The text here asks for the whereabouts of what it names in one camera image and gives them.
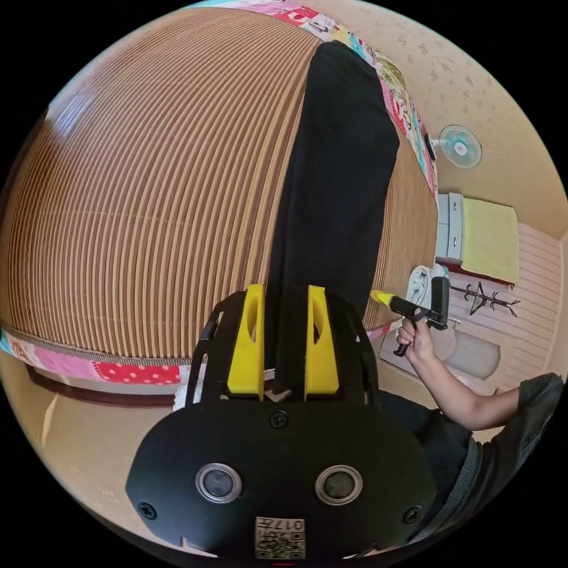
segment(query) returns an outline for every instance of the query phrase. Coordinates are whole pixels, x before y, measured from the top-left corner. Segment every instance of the wall fan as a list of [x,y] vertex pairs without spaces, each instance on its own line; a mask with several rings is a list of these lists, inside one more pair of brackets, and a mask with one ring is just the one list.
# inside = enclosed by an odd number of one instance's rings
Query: wall fan
[[471,130],[459,124],[446,126],[437,140],[430,140],[427,134],[426,141],[433,160],[436,159],[436,151],[440,150],[457,167],[468,169],[481,162],[483,150],[479,140]]

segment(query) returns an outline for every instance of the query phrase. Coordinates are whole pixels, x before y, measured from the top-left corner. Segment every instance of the bamboo mat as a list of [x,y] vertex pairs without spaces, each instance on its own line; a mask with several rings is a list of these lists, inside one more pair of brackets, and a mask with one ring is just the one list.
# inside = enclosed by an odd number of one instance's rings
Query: bamboo mat
[[[396,132],[401,143],[386,197],[373,289],[404,298],[410,273],[421,264],[434,264],[438,208],[411,145],[398,127]],[[389,308],[370,300],[363,324],[369,330],[397,319]]]
[[[54,348],[190,356],[213,306],[267,279],[319,43],[275,18],[200,8],[101,54],[50,105],[15,177],[2,323]],[[436,220],[399,136],[375,286],[404,294],[433,259]],[[365,323],[391,319],[370,306]]]

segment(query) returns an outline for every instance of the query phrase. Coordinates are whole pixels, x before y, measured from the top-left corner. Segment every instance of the person's arm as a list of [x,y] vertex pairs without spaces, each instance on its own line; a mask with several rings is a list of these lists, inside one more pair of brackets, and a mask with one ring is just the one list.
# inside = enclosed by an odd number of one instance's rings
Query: person's arm
[[517,413],[519,389],[482,396],[454,377],[436,357],[430,330],[424,320],[418,321],[414,328],[406,319],[397,341],[408,345],[406,358],[449,419],[468,430],[486,430],[504,426]]

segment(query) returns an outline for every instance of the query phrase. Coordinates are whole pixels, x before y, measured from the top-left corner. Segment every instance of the white drawer cabinet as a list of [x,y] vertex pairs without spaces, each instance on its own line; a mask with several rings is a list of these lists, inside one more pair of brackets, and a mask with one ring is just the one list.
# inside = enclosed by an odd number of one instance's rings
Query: white drawer cabinet
[[436,259],[454,264],[463,258],[463,200],[459,193],[438,196]]

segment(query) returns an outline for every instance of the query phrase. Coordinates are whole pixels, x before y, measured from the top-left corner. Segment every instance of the qr code sticker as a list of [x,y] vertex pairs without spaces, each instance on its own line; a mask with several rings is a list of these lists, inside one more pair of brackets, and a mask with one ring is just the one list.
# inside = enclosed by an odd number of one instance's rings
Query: qr code sticker
[[306,557],[304,519],[257,517],[256,557],[269,560],[300,560]]

